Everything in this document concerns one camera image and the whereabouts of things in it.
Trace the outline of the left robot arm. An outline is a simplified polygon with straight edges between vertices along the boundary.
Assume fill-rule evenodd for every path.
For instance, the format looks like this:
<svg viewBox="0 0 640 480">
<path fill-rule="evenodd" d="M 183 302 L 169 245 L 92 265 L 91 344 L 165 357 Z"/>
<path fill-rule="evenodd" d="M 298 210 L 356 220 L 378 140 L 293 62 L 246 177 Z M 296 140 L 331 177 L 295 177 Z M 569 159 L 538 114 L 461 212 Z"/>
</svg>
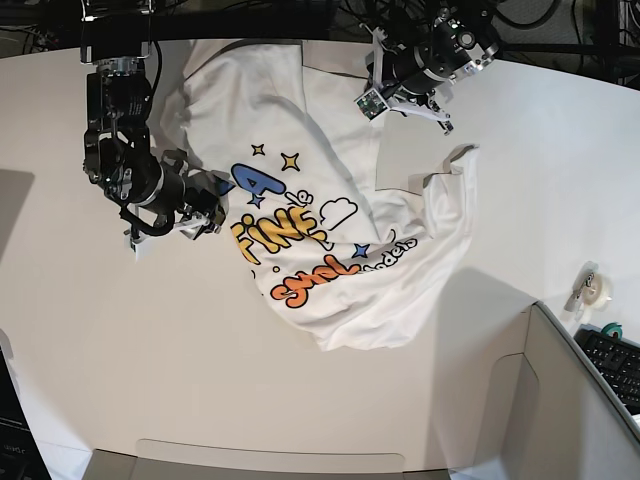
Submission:
<svg viewBox="0 0 640 480">
<path fill-rule="evenodd" d="M 372 37 L 367 84 L 355 103 L 372 121 L 384 113 L 419 116 L 454 130 L 437 94 L 452 97 L 456 83 L 480 73 L 499 46 L 490 22 L 467 1 L 367 1 L 361 26 Z"/>
</svg>

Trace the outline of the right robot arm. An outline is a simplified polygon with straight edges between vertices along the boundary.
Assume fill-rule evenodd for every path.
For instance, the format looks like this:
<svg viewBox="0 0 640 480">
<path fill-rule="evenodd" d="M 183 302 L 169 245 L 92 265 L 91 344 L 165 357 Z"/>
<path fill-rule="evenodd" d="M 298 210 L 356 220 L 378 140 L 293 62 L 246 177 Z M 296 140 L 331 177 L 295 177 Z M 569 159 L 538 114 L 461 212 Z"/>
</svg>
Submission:
<svg viewBox="0 0 640 480">
<path fill-rule="evenodd" d="M 87 77 L 83 170 L 119 208 L 133 244 L 180 231 L 190 239 L 216 233 L 224 211 L 218 181 L 188 178 L 184 156 L 161 160 L 151 152 L 147 125 L 160 79 L 145 61 L 161 48 L 152 37 L 158 1 L 84 1 L 80 59 Z"/>
</svg>

